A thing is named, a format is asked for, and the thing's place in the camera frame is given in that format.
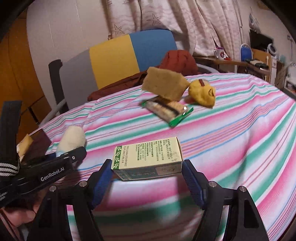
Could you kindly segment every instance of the metal screw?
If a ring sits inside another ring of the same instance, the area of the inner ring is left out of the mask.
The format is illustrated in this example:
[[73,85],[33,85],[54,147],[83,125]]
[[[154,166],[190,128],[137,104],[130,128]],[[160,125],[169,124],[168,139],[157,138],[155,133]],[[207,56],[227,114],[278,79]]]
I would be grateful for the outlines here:
[[56,189],[57,189],[56,186],[51,186],[51,187],[49,188],[49,190],[50,190],[51,192],[54,192]]
[[212,188],[214,188],[215,186],[217,186],[217,183],[214,182],[214,181],[210,181],[209,182],[209,186],[212,187]]
[[239,187],[239,190],[242,191],[242,192],[246,192],[247,191],[247,189],[244,186],[240,186]]
[[79,183],[79,186],[81,186],[81,187],[85,187],[86,185],[87,185],[87,181],[81,181]]

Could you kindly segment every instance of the small cardboard box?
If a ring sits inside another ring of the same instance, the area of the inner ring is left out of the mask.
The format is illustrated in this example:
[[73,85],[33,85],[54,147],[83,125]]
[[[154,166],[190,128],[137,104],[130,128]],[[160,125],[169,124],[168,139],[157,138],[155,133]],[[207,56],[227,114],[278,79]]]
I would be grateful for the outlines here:
[[117,146],[111,169],[124,181],[181,172],[182,150],[177,137]]

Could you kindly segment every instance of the yellow plush toy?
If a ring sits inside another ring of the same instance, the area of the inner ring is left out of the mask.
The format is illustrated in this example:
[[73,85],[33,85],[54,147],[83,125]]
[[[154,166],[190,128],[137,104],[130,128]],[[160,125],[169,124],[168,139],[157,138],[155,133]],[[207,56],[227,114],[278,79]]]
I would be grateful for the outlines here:
[[216,100],[216,89],[206,80],[195,80],[190,83],[189,95],[200,105],[213,108]]

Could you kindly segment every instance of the white mug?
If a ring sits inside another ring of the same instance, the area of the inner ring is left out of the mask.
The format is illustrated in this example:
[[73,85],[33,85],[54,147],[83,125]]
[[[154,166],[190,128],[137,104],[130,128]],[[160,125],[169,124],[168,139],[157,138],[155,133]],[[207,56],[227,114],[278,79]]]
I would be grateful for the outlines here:
[[221,59],[221,60],[224,59],[224,56],[225,56],[224,49],[215,49],[214,54],[215,54],[216,58]]

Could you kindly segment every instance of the striped tablecloth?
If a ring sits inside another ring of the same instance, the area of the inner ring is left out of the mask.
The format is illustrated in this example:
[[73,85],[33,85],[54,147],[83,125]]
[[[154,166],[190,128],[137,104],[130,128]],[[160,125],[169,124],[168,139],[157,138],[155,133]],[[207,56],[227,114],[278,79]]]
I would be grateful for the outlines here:
[[[117,145],[177,136],[184,159],[190,159],[208,180],[222,187],[248,188],[269,239],[277,240],[296,211],[295,102],[252,75],[187,77],[189,81],[197,78],[216,87],[216,104],[213,109],[193,105],[192,114],[173,129],[141,107],[142,101],[154,96],[141,87],[86,103],[47,123],[43,129],[52,140],[48,152],[56,150],[70,125],[81,126],[86,134],[86,158],[78,171],[60,183],[87,180],[105,159],[112,159]],[[79,240],[70,206],[68,214],[73,239]],[[106,241],[189,241],[202,211],[193,204],[182,176],[177,175],[114,180],[94,215]],[[226,212],[217,240],[223,237],[225,216]]]

